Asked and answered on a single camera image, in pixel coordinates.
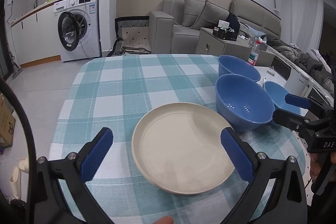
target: hand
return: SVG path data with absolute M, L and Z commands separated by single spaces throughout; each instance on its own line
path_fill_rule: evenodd
M 321 172 L 321 166 L 318 162 L 319 154 L 310 154 L 310 176 L 314 180 Z M 330 161 L 336 164 L 336 152 L 331 153 Z M 330 181 L 336 181 L 336 172 L 331 176 Z
M 174 224 L 174 220 L 170 216 L 164 216 L 163 218 L 155 221 L 153 224 Z

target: headboard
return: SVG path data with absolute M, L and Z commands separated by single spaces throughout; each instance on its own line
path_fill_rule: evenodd
M 245 0 L 232 0 L 230 12 L 235 14 L 240 22 L 258 31 L 280 36 L 280 18 L 257 3 L 246 2 Z

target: water bottle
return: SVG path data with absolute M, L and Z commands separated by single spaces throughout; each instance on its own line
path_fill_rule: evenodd
M 257 40 L 251 50 L 250 57 L 247 60 L 247 63 L 249 63 L 251 66 L 255 66 L 257 62 L 260 51 L 259 48 L 260 48 L 260 40 Z

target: bowl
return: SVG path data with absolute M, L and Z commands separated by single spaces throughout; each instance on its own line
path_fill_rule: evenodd
M 269 123 L 275 110 L 265 89 L 242 75 L 220 76 L 215 83 L 216 109 L 235 131 L 247 131 Z
M 277 83 L 266 81 L 264 83 L 264 88 L 268 95 L 271 97 L 275 109 L 281 108 L 298 115 L 301 114 L 301 109 L 299 107 L 287 104 L 285 102 L 285 97 L 287 94 L 289 94 L 289 92 L 284 87 L 280 86 Z
M 255 82 L 261 79 L 260 73 L 255 67 L 231 55 L 221 55 L 218 57 L 218 74 L 219 76 L 227 74 L 243 75 Z

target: washing machine door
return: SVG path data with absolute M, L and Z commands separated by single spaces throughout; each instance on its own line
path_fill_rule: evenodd
M 58 19 L 58 35 L 63 47 L 71 52 L 79 43 L 79 23 L 70 12 L 63 12 Z

